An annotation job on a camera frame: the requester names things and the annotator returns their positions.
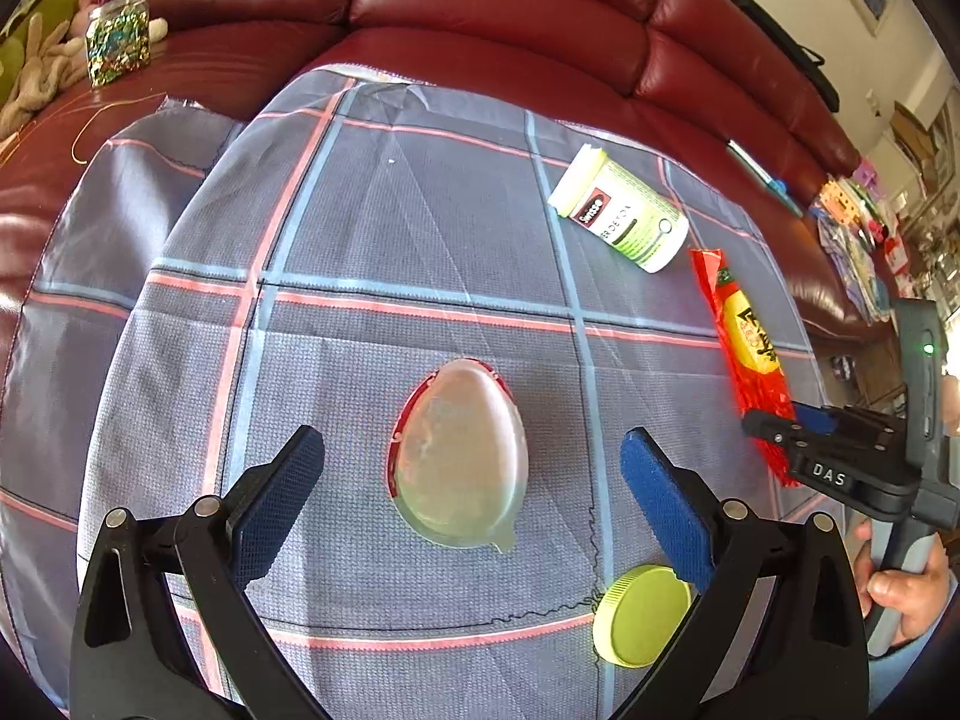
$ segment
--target glitter packet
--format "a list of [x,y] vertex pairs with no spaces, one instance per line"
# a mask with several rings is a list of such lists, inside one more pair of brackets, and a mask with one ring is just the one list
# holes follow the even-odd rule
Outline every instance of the glitter packet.
[[96,88],[150,64],[147,0],[111,0],[90,12],[86,66]]

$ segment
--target silver bolt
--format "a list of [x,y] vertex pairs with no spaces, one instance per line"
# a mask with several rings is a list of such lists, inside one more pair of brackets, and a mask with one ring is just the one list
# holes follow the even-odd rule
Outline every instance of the silver bolt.
[[747,509],[747,504],[743,501],[734,498],[723,504],[723,513],[730,519],[746,519],[747,514],[750,514],[750,509]]
[[827,514],[822,512],[817,512],[813,515],[813,524],[817,526],[824,533],[829,533],[833,530],[833,520]]
[[193,511],[197,517],[212,517],[219,510],[220,498],[216,495],[205,495],[193,505]]
[[127,521],[127,513],[123,509],[114,509],[104,518],[107,528],[119,528]]

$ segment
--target red snack package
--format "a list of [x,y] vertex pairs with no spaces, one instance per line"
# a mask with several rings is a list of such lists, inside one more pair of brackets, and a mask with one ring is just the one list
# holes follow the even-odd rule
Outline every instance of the red snack package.
[[[723,251],[691,250],[690,256],[700,289],[712,309],[720,346],[727,356],[740,415],[750,409],[762,409],[784,419],[796,419],[773,343],[727,268]],[[757,446],[781,485],[795,487],[798,483],[787,475],[789,465],[784,450],[761,440]]]

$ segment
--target red leather sofa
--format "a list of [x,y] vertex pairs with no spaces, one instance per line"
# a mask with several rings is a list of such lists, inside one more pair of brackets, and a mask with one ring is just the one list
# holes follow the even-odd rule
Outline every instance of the red leather sofa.
[[352,63],[492,95],[648,143],[760,225],[811,333],[862,343],[809,218],[728,153],[733,139],[808,204],[859,155],[813,87],[726,0],[150,0],[170,23],[152,65],[39,115],[0,167],[0,355],[56,215],[99,145],[192,98],[249,119],[297,73]]

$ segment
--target red-rimmed container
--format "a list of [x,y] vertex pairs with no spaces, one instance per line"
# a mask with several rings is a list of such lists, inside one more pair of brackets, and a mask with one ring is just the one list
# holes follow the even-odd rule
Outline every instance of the red-rimmed container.
[[397,512],[429,541],[469,549],[517,541],[527,442],[510,389],[486,362],[452,360],[400,411],[387,451]]

